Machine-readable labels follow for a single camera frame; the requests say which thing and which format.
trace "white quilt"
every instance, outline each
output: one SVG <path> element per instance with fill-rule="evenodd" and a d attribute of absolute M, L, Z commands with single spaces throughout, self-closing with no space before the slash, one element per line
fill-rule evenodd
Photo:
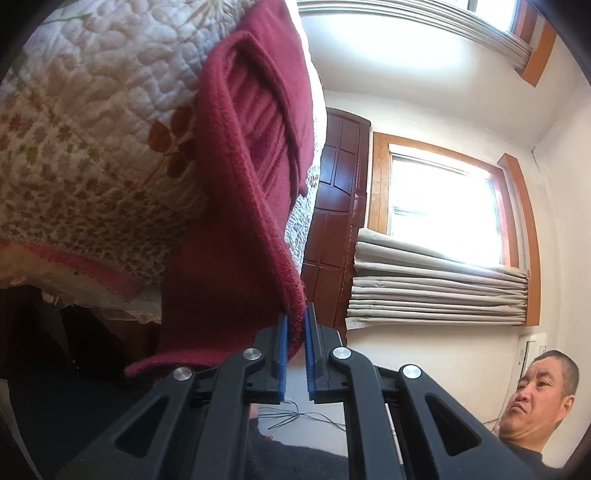
<path fill-rule="evenodd" d="M 81 255 L 157 285 L 172 244 L 207 205 L 193 162 L 199 73 L 255 0 L 69 3 L 31 36 L 0 86 L 0 238 Z M 309 193 L 298 198 L 285 231 L 301 269 L 326 107 L 296 2 L 287 5 L 314 102 Z M 7 268 L 15 266 L 0 262 Z M 34 271 L 20 273 L 43 285 Z M 121 304 L 116 297 L 106 302 L 102 288 L 100 303 L 92 289 L 76 290 L 64 296 L 105 308 Z"/>

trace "maroon towel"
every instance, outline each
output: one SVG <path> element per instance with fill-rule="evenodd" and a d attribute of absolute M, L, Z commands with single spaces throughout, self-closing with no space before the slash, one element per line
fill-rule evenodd
<path fill-rule="evenodd" d="M 302 342 L 304 289 L 283 236 L 313 159 L 312 98 L 283 0 L 260 0 L 209 54 L 196 130 L 209 205 L 168 258 L 158 355 L 130 375 L 219 364 L 281 311 L 290 355 Z"/>

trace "wooden window frame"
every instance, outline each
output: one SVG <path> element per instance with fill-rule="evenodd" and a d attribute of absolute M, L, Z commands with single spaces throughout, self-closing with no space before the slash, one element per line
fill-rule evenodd
<path fill-rule="evenodd" d="M 525 325 L 539 325 L 541 290 L 540 253 L 538 249 L 533 209 L 517 159 L 505 154 L 499 161 L 501 166 L 497 166 L 447 148 L 438 147 L 436 145 L 409 138 L 397 137 L 396 135 L 374 132 L 368 228 L 385 234 L 388 233 L 388 200 L 392 158 L 389 149 L 390 144 L 417 148 L 419 150 L 443 155 L 489 172 L 499 214 L 499 228 L 502 237 L 502 263 L 509 267 L 519 267 L 519 248 L 517 228 L 515 226 L 515 213 L 505 176 L 505 172 L 508 172 L 513 185 L 515 186 L 515 191 L 518 197 L 517 200 L 519 201 L 522 212 L 524 233 L 527 237 L 526 250 L 528 255 L 528 268 L 530 270 L 530 281 L 528 285 L 528 306 Z"/>
<path fill-rule="evenodd" d="M 528 44 L 531 44 L 534 36 L 535 24 L 539 17 L 538 11 L 526 0 L 519 0 L 517 13 L 513 20 L 511 32 Z M 530 59 L 523 70 L 515 71 L 532 87 L 536 87 L 542 78 L 542 74 L 548 65 L 550 55 L 556 42 L 556 30 L 546 20 L 542 26 L 540 40 L 536 48 L 531 52 Z"/>

